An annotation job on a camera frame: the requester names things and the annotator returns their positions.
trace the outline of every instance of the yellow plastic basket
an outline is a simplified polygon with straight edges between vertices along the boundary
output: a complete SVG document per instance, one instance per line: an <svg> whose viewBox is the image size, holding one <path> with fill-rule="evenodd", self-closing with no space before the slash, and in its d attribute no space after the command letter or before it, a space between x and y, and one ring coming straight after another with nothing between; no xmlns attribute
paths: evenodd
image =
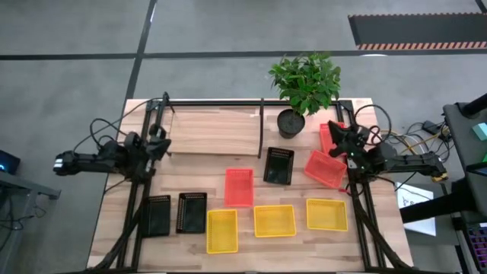
<svg viewBox="0 0 487 274"><path fill-rule="evenodd" d="M344 201L306 200L306 223L309 229L348 231L347 208Z"/></svg>
<svg viewBox="0 0 487 274"><path fill-rule="evenodd" d="M292 205L260 205L253 208L256 237L290 237L296 235Z"/></svg>
<svg viewBox="0 0 487 274"><path fill-rule="evenodd" d="M237 251L237 210L209 210L206 222L206 252L220 254Z"/></svg>

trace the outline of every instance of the black mat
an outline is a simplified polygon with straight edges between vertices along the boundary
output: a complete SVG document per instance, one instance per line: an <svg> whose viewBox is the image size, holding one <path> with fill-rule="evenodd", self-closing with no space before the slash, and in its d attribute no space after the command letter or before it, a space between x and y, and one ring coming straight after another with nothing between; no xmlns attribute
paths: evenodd
<svg viewBox="0 0 487 274"><path fill-rule="evenodd" d="M349 16L359 49L487 48L487 14Z"/></svg>

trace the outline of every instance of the wooden tabletop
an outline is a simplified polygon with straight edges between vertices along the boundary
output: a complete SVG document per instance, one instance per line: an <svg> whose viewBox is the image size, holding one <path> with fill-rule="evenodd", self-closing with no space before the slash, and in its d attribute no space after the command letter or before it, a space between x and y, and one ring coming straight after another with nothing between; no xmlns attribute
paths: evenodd
<svg viewBox="0 0 487 274"><path fill-rule="evenodd" d="M357 110L371 104L370 98L350 99ZM129 100L128 112L143 100ZM144 118L144 107L128 115L121 130L140 132ZM314 116L306 117L304 130L293 139L279 136L277 116L285 107L265 107L263 156L231 155L186 155L164 156L156 163L157 173L152 180L151 196L171 195L171 231L168 237L153 237L142 241L139 270L150 272L324 272L362 271L362 259L355 225L354 211L350 197L337 190L327 189L321 183L304 175L304 166L310 153L320 150L318 135L320 124L329 119L337 120L336 110L330 107ZM179 112L220 113L233 115L246 113L258 116L259 107L175 107ZM164 112L164 128L170 132L173 115ZM377 124L373 108L367 108L357 117L363 126ZM290 186L279 186L263 181L268 147L287 148L294 151L294 166ZM254 205L293 205L297 234L294 237L257 238L253 230L253 209L237 209L238 253L206 253L204 234L176 234L177 200L180 193L205 192L208 194L208 210L225 209L224 175L229 167L253 168ZM121 181L120 175L110 175L107 187ZM345 177L343 186L348 182ZM103 198L97 229L88 260L88 266L101 261L120 236L129 198L130 183L123 183L109 191ZM381 234L401 259L412 265L409 245L403 228L396 196L392 184L374 181L371 184L377 221ZM343 200L349 218L349 230L319 231L306 227L306 199L323 198ZM368 246L373 265L376 264L374 245L369 233ZM129 242L127 262L132 258L133 238Z"/></svg>

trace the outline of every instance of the red basket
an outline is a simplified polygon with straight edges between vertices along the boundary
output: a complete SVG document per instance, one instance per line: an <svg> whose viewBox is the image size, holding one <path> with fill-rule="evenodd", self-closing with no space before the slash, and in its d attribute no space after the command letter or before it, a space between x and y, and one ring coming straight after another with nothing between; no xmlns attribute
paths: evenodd
<svg viewBox="0 0 487 274"><path fill-rule="evenodd" d="M225 206L253 206L253 170L227 169Z"/></svg>
<svg viewBox="0 0 487 274"><path fill-rule="evenodd" d="M304 173L309 177L336 189L342 185L342 178L346 171L346 164L317 150L313 151L304 168Z"/></svg>
<svg viewBox="0 0 487 274"><path fill-rule="evenodd" d="M345 128L345 123L343 122L336 122L342 128ZM330 149L336 148L336 145L333 144L332 136L329 133L328 123L320 124L320 141L321 141L321 150L328 155Z"/></svg>

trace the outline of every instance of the black basket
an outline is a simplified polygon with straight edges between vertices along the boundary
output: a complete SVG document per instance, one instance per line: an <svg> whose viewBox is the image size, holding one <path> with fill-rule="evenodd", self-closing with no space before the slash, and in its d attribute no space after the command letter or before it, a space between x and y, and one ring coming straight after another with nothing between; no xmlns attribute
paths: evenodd
<svg viewBox="0 0 487 274"><path fill-rule="evenodd" d="M142 204L143 237L167 236L170 231L170 195L145 198Z"/></svg>
<svg viewBox="0 0 487 274"><path fill-rule="evenodd" d="M282 185L291 184L294 151L283 148L269 148L267 151L264 181Z"/></svg>
<svg viewBox="0 0 487 274"><path fill-rule="evenodd" d="M177 206L176 233L205 233L206 193L181 193Z"/></svg>

